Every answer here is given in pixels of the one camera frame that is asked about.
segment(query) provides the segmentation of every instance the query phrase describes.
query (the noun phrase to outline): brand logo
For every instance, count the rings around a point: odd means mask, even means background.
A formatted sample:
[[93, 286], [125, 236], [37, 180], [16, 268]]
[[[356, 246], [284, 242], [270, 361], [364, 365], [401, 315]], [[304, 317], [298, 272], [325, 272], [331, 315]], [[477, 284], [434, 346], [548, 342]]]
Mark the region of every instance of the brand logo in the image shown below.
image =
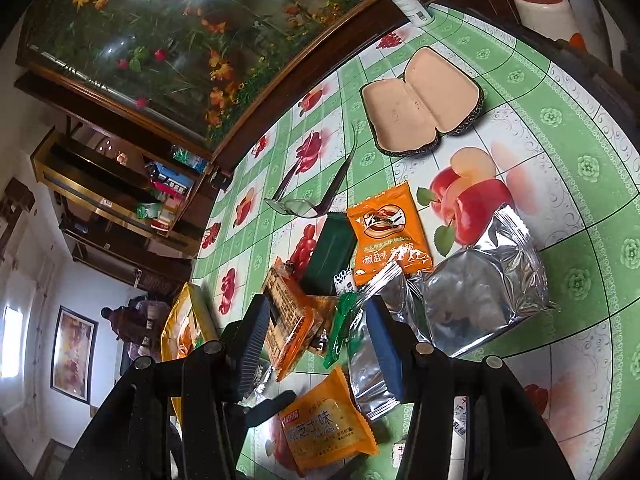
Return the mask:
[[370, 238], [386, 238], [404, 229], [406, 217], [397, 205], [383, 205], [375, 212], [365, 213], [364, 233]]
[[289, 413], [289, 415], [286, 415], [282, 418], [282, 424], [283, 426], [286, 426], [287, 424], [292, 423], [294, 420], [296, 420], [298, 417], [300, 416], [300, 414], [298, 413], [298, 410], [296, 410], [295, 412], [291, 412]]

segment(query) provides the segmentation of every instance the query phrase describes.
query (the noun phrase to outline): eyeglasses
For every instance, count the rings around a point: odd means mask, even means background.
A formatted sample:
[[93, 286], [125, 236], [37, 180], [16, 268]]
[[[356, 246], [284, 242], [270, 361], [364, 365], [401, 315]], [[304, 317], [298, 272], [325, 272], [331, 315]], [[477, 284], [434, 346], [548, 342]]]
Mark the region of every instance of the eyeglasses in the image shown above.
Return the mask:
[[353, 159], [353, 155], [356, 152], [356, 146], [358, 145], [358, 143], [356, 142], [356, 129], [353, 124], [351, 125], [351, 127], [353, 129], [353, 147], [351, 149], [351, 152], [340, 166], [338, 173], [335, 174], [334, 179], [332, 180], [331, 184], [329, 184], [326, 193], [324, 194], [322, 200], [318, 205], [312, 204], [305, 198], [289, 198], [287, 200], [282, 200], [282, 195], [287, 189], [287, 185], [289, 184], [293, 175], [296, 173], [297, 168], [300, 166], [300, 160], [304, 158], [306, 150], [302, 153], [302, 156], [300, 156], [300, 158], [286, 174], [284, 180], [282, 181], [276, 192], [273, 194], [273, 197], [270, 199], [264, 199], [267, 205], [276, 213], [280, 213], [281, 215], [293, 215], [299, 216], [301, 218], [317, 218], [319, 216], [327, 214], [329, 208], [334, 202], [335, 195], [340, 189], [342, 181], [347, 174], [347, 170], [349, 169], [349, 166]]

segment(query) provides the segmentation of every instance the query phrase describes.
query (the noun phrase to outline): glass panel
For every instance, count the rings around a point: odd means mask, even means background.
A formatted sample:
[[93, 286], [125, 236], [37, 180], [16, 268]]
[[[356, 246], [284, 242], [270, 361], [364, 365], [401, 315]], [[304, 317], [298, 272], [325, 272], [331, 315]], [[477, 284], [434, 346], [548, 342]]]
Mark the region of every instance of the glass panel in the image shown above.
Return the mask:
[[306, 44], [362, 0], [38, 0], [42, 64], [215, 146]]

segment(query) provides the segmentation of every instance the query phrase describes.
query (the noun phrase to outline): apple print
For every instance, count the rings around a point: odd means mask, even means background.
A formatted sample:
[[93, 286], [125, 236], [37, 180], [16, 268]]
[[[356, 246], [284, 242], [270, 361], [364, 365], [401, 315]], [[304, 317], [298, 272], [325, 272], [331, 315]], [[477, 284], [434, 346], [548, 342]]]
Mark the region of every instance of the apple print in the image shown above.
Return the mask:
[[376, 48], [391, 48], [393, 46], [398, 46], [402, 43], [400, 36], [398, 36], [395, 32], [390, 32], [386, 36], [384, 36], [378, 46]]
[[545, 388], [540, 388], [537, 384], [528, 384], [524, 387], [524, 392], [533, 403], [536, 413], [541, 415], [545, 413], [546, 404], [549, 401], [549, 392]]
[[320, 132], [311, 132], [296, 150], [296, 158], [300, 160], [296, 174], [305, 173], [314, 166], [318, 161], [321, 148], [322, 138], [320, 137]]
[[296, 249], [287, 261], [287, 265], [293, 269], [293, 279], [297, 282], [302, 279], [305, 274], [306, 266], [308, 266], [311, 256], [316, 248], [314, 235], [316, 234], [316, 226], [308, 224], [303, 231], [300, 241], [296, 245]]
[[430, 205], [444, 222], [436, 229], [434, 243], [446, 256], [454, 241], [475, 244], [486, 229], [491, 216], [503, 203], [515, 207], [513, 197], [487, 152], [468, 146], [457, 150], [450, 166], [441, 170], [429, 189], [418, 188], [421, 205]]
[[223, 316], [229, 312], [231, 308], [231, 300], [234, 298], [236, 291], [236, 270], [232, 267], [226, 272], [222, 278], [222, 302], [218, 307], [220, 314]]
[[296, 466], [296, 461], [293, 459], [287, 437], [282, 429], [282, 422], [278, 415], [271, 417], [269, 429], [271, 439], [264, 443], [264, 452], [267, 456], [273, 455], [276, 462], [283, 466], [284, 469], [294, 471], [302, 478], [303, 474], [300, 473], [298, 466]]
[[244, 198], [240, 201], [238, 206], [236, 206], [236, 219], [234, 220], [234, 227], [239, 226], [242, 222], [244, 222], [249, 216], [249, 212], [251, 211], [252, 200], [255, 196], [255, 189], [250, 187]]
[[318, 104], [321, 97], [322, 85], [318, 85], [310, 92], [307, 92], [302, 98], [302, 101], [298, 103], [298, 108], [300, 108], [300, 117], [302, 117], [305, 112], [311, 111], [314, 106]]
[[209, 229], [205, 231], [205, 236], [202, 239], [202, 248], [206, 249], [216, 241], [220, 232], [220, 222], [215, 222]]
[[262, 153], [262, 151], [267, 147], [267, 134], [264, 134], [260, 137], [260, 140], [256, 142], [254, 148], [252, 149], [252, 154], [254, 158], [258, 158], [258, 156]]

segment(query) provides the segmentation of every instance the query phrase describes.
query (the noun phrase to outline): dark green packet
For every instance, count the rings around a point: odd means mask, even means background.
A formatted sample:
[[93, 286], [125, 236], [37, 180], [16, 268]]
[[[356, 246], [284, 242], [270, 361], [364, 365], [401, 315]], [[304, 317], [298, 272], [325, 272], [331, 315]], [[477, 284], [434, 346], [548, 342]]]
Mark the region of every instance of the dark green packet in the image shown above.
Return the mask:
[[331, 326], [331, 334], [329, 335], [328, 350], [324, 362], [322, 362], [325, 368], [330, 368], [338, 360], [342, 344], [349, 335], [349, 331], [343, 329], [344, 323], [355, 306], [357, 299], [358, 295], [355, 292], [345, 292], [340, 296], [338, 304], [335, 306], [336, 313], [334, 315], [334, 324]]

